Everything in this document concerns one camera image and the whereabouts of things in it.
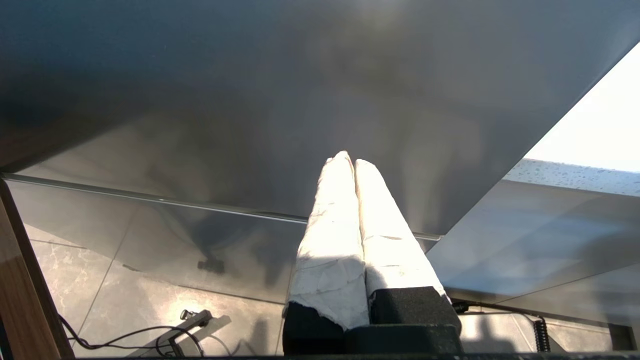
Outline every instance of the black cable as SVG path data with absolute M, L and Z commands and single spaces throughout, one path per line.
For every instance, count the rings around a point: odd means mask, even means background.
M 213 340 L 216 340 L 218 343 L 220 343 L 220 345 L 222 345 L 222 347 L 225 348 L 225 351 L 227 352 L 227 355 L 229 355 L 229 357 L 233 356 L 238 351 L 238 349 L 240 349 L 240 342 L 238 342 L 238 346 L 236 347 L 236 349 L 233 352 L 231 352 L 227 347 L 227 344 L 225 344 L 225 342 L 222 341 L 222 339 L 220 339 L 219 337 L 213 336 L 213 335 L 209 335 L 207 337 L 212 338 Z
M 79 337 L 76 332 L 73 330 L 73 328 L 71 328 L 71 325 L 69 325 L 69 323 L 65 320 L 64 317 L 62 317 L 62 315 L 58 314 L 58 317 L 60 318 L 60 322 L 62 322 L 62 324 L 67 328 L 67 330 L 71 333 L 71 336 L 73 337 L 74 340 L 76 340 L 81 347 L 87 349 L 87 350 L 96 350 L 99 348 L 103 348 L 103 347 L 114 347 L 114 348 L 147 348 L 147 349 L 155 349 L 157 351 L 158 354 L 160 354 L 160 356 L 165 356 L 165 354 L 163 354 L 160 351 L 160 346 L 159 346 L 159 340 L 160 337 L 156 338 L 156 345 L 154 347 L 123 347 L 120 345 L 112 345 L 114 342 L 116 341 L 120 341 L 124 338 L 128 338 L 129 336 L 132 335 L 136 335 L 139 334 L 141 332 L 145 332 L 145 331 L 150 331 L 150 330 L 156 330 L 156 329 L 171 329 L 171 330 L 175 330 L 175 331 L 180 331 L 183 332 L 185 335 L 189 336 L 191 338 L 191 340 L 193 340 L 193 343 L 196 345 L 196 348 L 198 348 L 198 351 L 200 353 L 200 357 L 204 357 L 204 350 L 202 350 L 202 347 L 200 346 L 200 342 L 198 341 L 198 339 L 193 336 L 193 334 L 191 334 L 190 332 L 188 332 L 185 329 L 182 329 L 180 327 L 175 327 L 175 326 L 169 326 L 169 325 L 160 325 L 160 326 L 153 326 L 153 327 L 147 327 L 144 329 L 140 329 L 137 331 L 133 331 L 130 332 L 128 334 L 124 334 L 123 336 L 120 336 L 119 338 L 115 338 L 111 341 L 107 341 L 104 344 L 100 344 L 100 345 L 91 345 L 89 344 L 88 341 L 86 341 L 85 339 L 82 339 L 81 337 Z

